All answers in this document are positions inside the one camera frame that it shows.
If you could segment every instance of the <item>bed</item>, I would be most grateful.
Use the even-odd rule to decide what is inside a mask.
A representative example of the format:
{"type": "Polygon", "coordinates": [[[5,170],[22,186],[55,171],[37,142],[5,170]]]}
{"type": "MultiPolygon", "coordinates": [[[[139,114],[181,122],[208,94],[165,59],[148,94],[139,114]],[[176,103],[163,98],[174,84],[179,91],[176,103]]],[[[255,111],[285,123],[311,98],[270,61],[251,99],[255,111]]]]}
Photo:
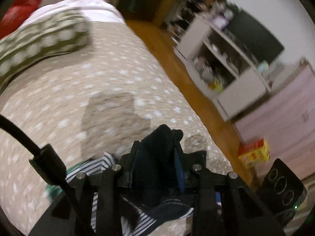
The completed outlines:
{"type": "MultiPolygon", "coordinates": [[[[74,53],[44,59],[16,77],[0,95],[0,113],[40,147],[50,143],[67,168],[104,151],[128,153],[160,124],[184,132],[184,152],[207,150],[207,167],[232,170],[207,129],[159,62],[104,0],[67,0],[35,11],[24,24],[64,8],[89,19],[91,42],[74,53]]],[[[32,157],[0,132],[0,205],[27,235],[49,206],[46,183],[28,163],[32,157]]],[[[184,235],[185,219],[151,235],[184,235]]]]}

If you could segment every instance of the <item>green fabric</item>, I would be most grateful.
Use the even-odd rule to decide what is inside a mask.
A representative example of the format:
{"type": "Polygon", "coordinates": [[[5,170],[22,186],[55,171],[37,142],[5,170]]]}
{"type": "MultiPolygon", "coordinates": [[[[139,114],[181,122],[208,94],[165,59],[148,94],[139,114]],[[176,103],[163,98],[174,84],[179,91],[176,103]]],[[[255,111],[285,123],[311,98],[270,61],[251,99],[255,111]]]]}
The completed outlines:
{"type": "Polygon", "coordinates": [[[42,58],[79,50],[88,40],[89,22],[75,9],[17,29],[0,40],[0,93],[19,71],[42,58]]]}

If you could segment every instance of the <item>yellow box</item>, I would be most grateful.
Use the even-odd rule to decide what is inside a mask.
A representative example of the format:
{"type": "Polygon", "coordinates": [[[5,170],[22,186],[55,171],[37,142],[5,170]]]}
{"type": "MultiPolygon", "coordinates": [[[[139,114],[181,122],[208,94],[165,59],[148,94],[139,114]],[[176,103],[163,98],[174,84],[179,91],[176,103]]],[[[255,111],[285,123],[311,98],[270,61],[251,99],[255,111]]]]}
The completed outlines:
{"type": "Polygon", "coordinates": [[[240,145],[237,157],[247,168],[269,160],[270,148],[265,139],[256,142],[240,145]]]}

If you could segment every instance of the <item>tv screen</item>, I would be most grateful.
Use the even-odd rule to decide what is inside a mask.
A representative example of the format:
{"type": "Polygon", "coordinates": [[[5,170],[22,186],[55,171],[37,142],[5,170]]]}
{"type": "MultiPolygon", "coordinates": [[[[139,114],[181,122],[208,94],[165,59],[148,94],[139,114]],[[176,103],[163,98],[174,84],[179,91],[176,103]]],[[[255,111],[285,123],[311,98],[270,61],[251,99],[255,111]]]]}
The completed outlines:
{"type": "Polygon", "coordinates": [[[245,11],[234,15],[226,29],[254,55],[258,62],[271,64],[284,50],[282,44],[245,11]]]}

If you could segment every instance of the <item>clutter on shelf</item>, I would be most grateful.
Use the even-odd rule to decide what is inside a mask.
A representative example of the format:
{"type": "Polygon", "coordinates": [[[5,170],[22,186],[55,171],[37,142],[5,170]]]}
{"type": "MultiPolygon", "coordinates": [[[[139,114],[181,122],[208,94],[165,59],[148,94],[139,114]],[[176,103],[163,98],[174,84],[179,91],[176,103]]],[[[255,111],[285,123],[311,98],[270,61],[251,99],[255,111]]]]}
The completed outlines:
{"type": "Polygon", "coordinates": [[[210,89],[220,93],[233,79],[227,77],[224,69],[219,63],[207,60],[204,56],[198,56],[193,60],[193,65],[198,71],[200,78],[209,86],[210,89]]]}
{"type": "Polygon", "coordinates": [[[226,0],[185,0],[182,2],[168,25],[168,30],[173,34],[172,39],[178,43],[196,14],[199,13],[206,12],[214,17],[218,26],[226,26],[228,24],[226,18],[230,20],[233,13],[231,10],[226,11],[225,3],[226,0]]]}

